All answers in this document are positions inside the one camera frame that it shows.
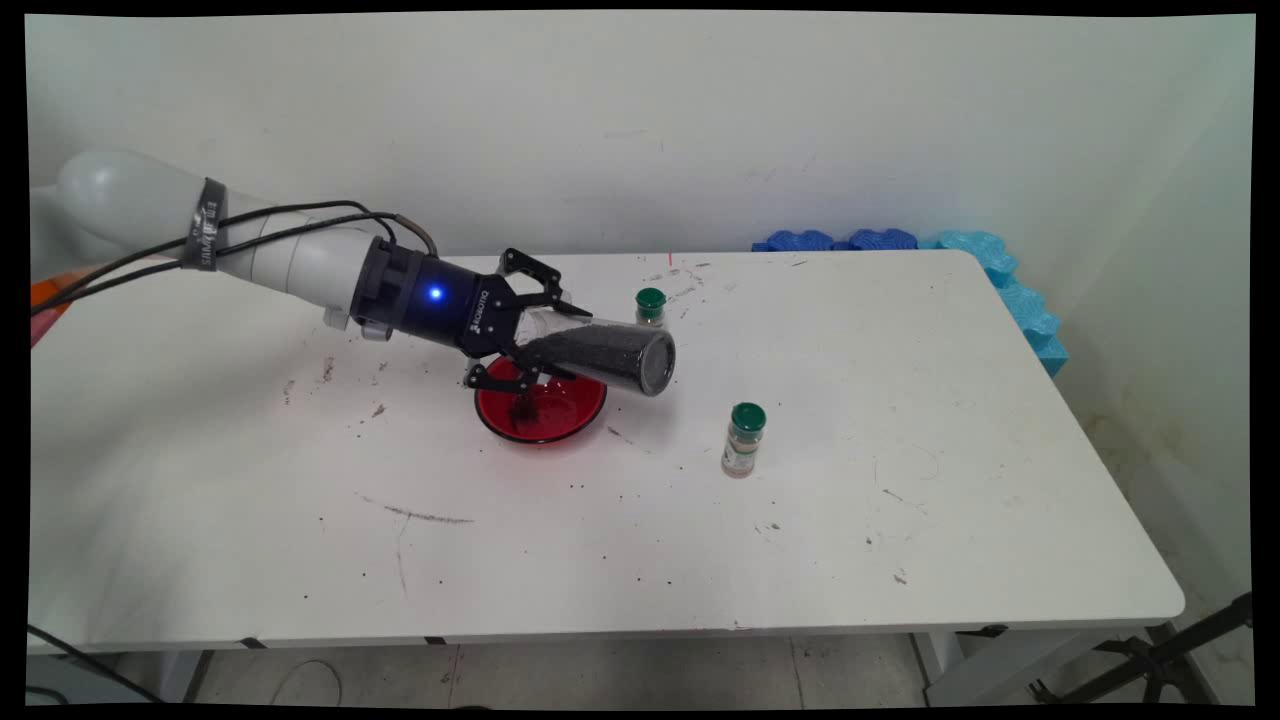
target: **jar label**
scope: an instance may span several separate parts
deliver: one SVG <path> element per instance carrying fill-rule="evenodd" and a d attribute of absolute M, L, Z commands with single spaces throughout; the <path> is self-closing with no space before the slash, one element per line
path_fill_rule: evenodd
<path fill-rule="evenodd" d="M 736 473 L 745 473 L 755 466 L 755 451 L 739 452 L 733 448 L 733 443 L 724 443 L 724 466 Z"/>

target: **floor tile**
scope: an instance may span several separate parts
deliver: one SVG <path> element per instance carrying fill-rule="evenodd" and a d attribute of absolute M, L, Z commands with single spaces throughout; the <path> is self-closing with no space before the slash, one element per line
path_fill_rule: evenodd
<path fill-rule="evenodd" d="M 923 707 L 910 635 L 797 635 L 796 671 L 804 707 Z"/>
<path fill-rule="evenodd" d="M 463 646 L 453 707 L 799 708 L 787 638 Z"/>
<path fill-rule="evenodd" d="M 214 653 L 196 702 L 333 705 L 332 675 L 344 707 L 435 707 L 449 702 L 457 647 L 390 646 L 227 650 Z M 321 665 L 332 669 L 321 671 Z"/>

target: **green cap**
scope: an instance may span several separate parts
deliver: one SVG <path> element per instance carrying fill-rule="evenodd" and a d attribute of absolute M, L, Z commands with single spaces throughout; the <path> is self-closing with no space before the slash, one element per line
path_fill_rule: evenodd
<path fill-rule="evenodd" d="M 646 287 L 636 293 L 636 306 L 641 318 L 660 318 L 662 306 L 667 304 L 667 296 L 655 287 Z"/>
<path fill-rule="evenodd" d="M 744 433 L 758 434 L 764 430 L 764 409 L 754 402 L 739 402 L 730 415 L 733 427 Z"/>

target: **table leg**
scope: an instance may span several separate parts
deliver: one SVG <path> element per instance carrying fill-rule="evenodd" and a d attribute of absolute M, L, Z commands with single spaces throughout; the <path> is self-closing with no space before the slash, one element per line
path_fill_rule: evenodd
<path fill-rule="evenodd" d="M 1108 633 L 1009 630 L 970 657 L 959 653 L 959 643 L 951 644 L 945 635 L 955 639 L 951 633 L 915 635 L 925 670 L 931 671 L 924 696 L 934 707 L 997 702 L 1016 688 L 1088 652 Z M 933 667 L 940 671 L 936 678 Z"/>

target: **black cable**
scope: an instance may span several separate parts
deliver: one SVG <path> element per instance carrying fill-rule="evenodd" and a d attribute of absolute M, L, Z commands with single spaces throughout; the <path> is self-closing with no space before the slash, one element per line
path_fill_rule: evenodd
<path fill-rule="evenodd" d="M 323 208 L 344 208 L 344 206 L 357 208 L 357 209 L 360 209 L 364 213 L 369 213 L 367 208 L 365 208 L 360 202 L 356 202 L 355 200 L 329 200 L 329 201 L 324 201 L 324 202 L 301 202 L 301 204 L 294 204 L 294 205 L 276 205 L 274 208 L 261 208 L 259 210 L 250 210 L 248 213 L 242 213 L 239 215 L 234 215 L 234 217 L 224 219 L 221 223 L 219 223 L 219 227 L 221 227 L 221 228 L 229 228 L 232 225 L 238 225 L 239 223 L 247 223 L 247 222 L 255 220 L 257 218 L 262 218 L 262 217 L 266 217 L 266 215 L 275 215 L 275 214 L 279 214 L 279 213 L 294 213 L 294 211 L 298 211 L 298 210 L 319 210 L 319 209 L 323 209 Z M 383 225 L 383 228 L 387 229 L 388 242 L 390 242 L 392 245 L 396 245 L 396 231 L 393 231 L 392 227 L 388 225 L 387 222 L 383 220 L 381 218 L 375 218 L 375 222 L 378 224 Z M 77 290 L 84 287 L 84 286 L 87 286 L 88 283 L 96 281 L 97 278 L 100 278 L 100 277 L 102 277 L 102 275 L 105 275 L 108 273 L 113 273 L 113 272 L 123 268 L 124 265 L 128 265 L 129 263 L 134 263 L 134 261 L 141 260 L 143 258 L 147 258 L 150 255 L 156 255 L 156 254 L 164 252 L 165 250 L 173 250 L 175 247 L 182 247 L 183 245 L 186 245 L 186 242 L 187 242 L 187 238 L 184 238 L 184 237 L 183 238 L 178 238 L 178 240 L 170 240 L 169 242 L 163 242 L 160 245 L 155 245 L 155 246 L 147 247 L 145 250 L 140 250 L 137 252 L 125 255 L 124 258 L 120 258 L 119 260 L 113 260 L 111 263 L 108 263 L 106 265 L 102 265 L 101 268 L 93 270 L 92 273 L 88 273 L 83 278 L 81 278 L 81 279 L 70 283 L 69 286 L 59 290 L 56 293 L 54 293 L 52 297 L 50 297 L 49 300 L 41 302 L 40 305 L 33 305 L 32 309 L 31 309 L 31 315 L 35 316 L 36 314 L 42 313 L 42 311 L 45 311 L 45 310 L 47 310 L 50 307 L 58 307 L 59 305 L 65 304 L 68 301 L 67 299 L 70 297 L 70 295 L 73 292 L 76 292 Z M 434 243 L 428 243 L 429 249 L 433 247 L 433 246 L 434 246 Z"/>
<path fill-rule="evenodd" d="M 389 219 L 393 219 L 393 220 L 396 220 L 397 223 L 401 223 L 401 224 L 408 223 L 404 227 L 410 228 L 410 231 L 413 231 L 415 234 L 417 234 L 419 237 L 421 237 L 422 242 L 429 243 L 428 245 L 428 250 L 434 250 L 435 243 L 431 242 L 431 236 L 426 234 L 426 231 L 422 231 L 421 228 L 419 228 L 415 223 L 412 223 L 407 218 L 403 218 L 402 215 L 396 215 L 394 213 L 360 213 L 360 214 L 355 214 L 355 215 L 343 215 L 340 218 L 330 218 L 328 220 L 317 220 L 315 223 L 310 223 L 310 224 L 306 224 L 306 225 L 298 225 L 298 227 L 294 227 L 294 228 L 287 228 L 287 229 L 283 229 L 283 231 L 278 231 L 278 232 L 273 232 L 273 233 L 269 233 L 269 234 L 264 234 L 264 236 L 256 237 L 253 240 L 248 240 L 248 241 L 244 241 L 244 242 L 241 242 L 241 243 L 237 243 L 237 245 L 230 245 L 230 246 L 219 249 L 215 252 L 215 255 L 218 255 L 218 256 L 230 255 L 233 252 L 241 252 L 243 250 L 248 250 L 250 247 L 256 247 L 256 246 L 262 245 L 265 242 L 271 242 L 271 241 L 280 240 L 280 238 L 284 238 L 284 237 L 291 237 L 291 236 L 296 236 L 296 234 L 306 234 L 306 233 L 308 233 L 311 231 L 317 231 L 317 229 L 323 229 L 323 228 L 326 228 L 326 227 L 332 227 L 332 225 L 340 225 L 343 223 L 351 223 L 351 222 L 356 222 L 356 220 L 371 220 L 371 219 L 379 219 L 379 218 L 389 218 Z M 179 241 L 166 242 L 165 246 L 173 246 L 173 243 L 175 243 L 175 242 L 179 242 Z M 140 254 L 143 255 L 143 256 L 146 256 L 146 255 L 150 255 L 152 252 L 150 252 L 150 251 L 134 252 L 134 255 L 140 255 Z M 68 286 L 63 292 L 59 292 L 58 295 L 55 295 L 54 297 L 46 300 L 45 302 L 41 302 L 40 305 L 32 306 L 31 314 L 32 314 L 32 316 L 35 316 L 37 313 L 40 313 L 42 310 L 46 310 L 49 307 L 56 307 L 58 305 L 63 305 L 64 302 L 74 302 L 74 301 L 81 300 L 83 297 L 88 297 L 91 295 L 96 295 L 99 292 L 102 292 L 104 290 L 113 288 L 113 287 L 115 287 L 118 284 L 124 284 L 127 282 L 132 282 L 132 281 L 136 281 L 138 278 L 143 278 L 146 275 L 151 275 L 151 274 L 155 274 L 155 273 L 163 273 L 165 270 L 173 270 L 175 268 L 179 268 L 180 265 L 182 265 L 182 263 L 179 263 L 178 260 L 173 260 L 173 261 L 169 261 L 169 263 L 161 263 L 159 265 L 152 265 L 150 268 L 142 268 L 141 270 L 134 270 L 132 273 L 128 273 L 125 275 L 120 275 L 118 278 L 111 278 L 110 281 L 105 281 L 105 282 L 97 283 L 93 287 L 82 290 L 79 292 L 74 292 L 74 291 L 70 292 L 70 293 L 65 292 L 65 290 L 70 290 L 70 288 L 74 287 L 74 286 Z M 83 287 L 83 283 L 77 283 L 77 284 L 79 287 Z"/>
<path fill-rule="evenodd" d="M 41 688 L 38 685 L 27 685 L 27 692 L 31 694 L 45 696 L 49 700 L 56 702 L 58 705 L 70 705 L 69 702 L 67 702 L 67 696 L 55 689 Z"/>
<path fill-rule="evenodd" d="M 105 676 L 105 678 L 108 678 L 110 680 L 115 680 L 116 683 L 124 685 L 125 688 L 129 688 L 131 691 L 138 693 L 140 696 L 147 698 L 148 701 L 164 703 L 164 701 L 160 700 L 159 697 L 156 697 L 151 691 L 148 691 L 148 689 L 146 689 L 146 688 L 136 684 L 133 680 L 129 680 L 128 678 L 125 678 L 125 676 L 120 675 L 119 673 L 111 670 L 106 665 L 102 665 L 101 662 L 99 662 L 97 660 L 95 660 L 92 656 L 86 655 L 86 653 L 76 650 L 70 644 L 68 644 L 68 643 L 65 643 L 65 642 L 55 638 L 54 635 L 46 633 L 45 630 L 41 630 L 40 628 L 32 625 L 31 623 L 27 623 L 27 633 L 32 634 L 32 635 L 36 635 L 37 638 L 40 638 L 40 639 L 45 641 L 46 643 L 56 647 L 58 650 L 65 652 L 67 655 L 70 655 L 76 660 L 79 660 L 81 662 L 83 662 L 83 664 L 88 665 L 90 667 L 92 667 L 92 669 L 97 670 L 99 673 L 101 673 L 102 676 Z"/>

